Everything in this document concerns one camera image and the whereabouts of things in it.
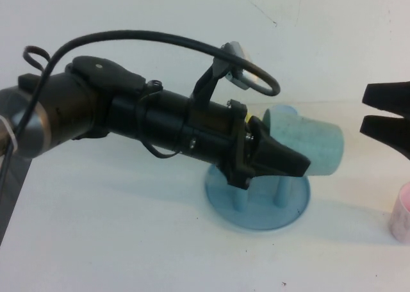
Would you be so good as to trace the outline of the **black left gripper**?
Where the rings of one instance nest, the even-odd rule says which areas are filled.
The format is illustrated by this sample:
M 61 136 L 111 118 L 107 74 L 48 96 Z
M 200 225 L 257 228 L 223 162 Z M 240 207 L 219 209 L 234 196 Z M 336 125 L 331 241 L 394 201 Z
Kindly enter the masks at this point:
M 277 175 L 302 177 L 311 161 L 303 154 L 270 136 L 268 126 L 258 117 L 249 119 L 253 140 L 249 143 L 249 164 L 245 143 L 246 105 L 230 100 L 228 106 L 209 102 L 205 107 L 192 104 L 188 127 L 195 145 L 189 154 L 214 164 L 231 186 L 247 190 L 254 177 Z

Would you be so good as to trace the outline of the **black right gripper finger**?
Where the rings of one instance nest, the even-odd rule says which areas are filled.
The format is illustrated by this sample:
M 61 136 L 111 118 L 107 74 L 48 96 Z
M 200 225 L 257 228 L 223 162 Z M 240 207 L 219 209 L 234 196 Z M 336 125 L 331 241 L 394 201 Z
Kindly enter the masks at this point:
M 362 103 L 409 118 L 409 82 L 368 84 Z
M 367 115 L 360 133 L 381 142 L 409 159 L 409 121 L 405 118 Z

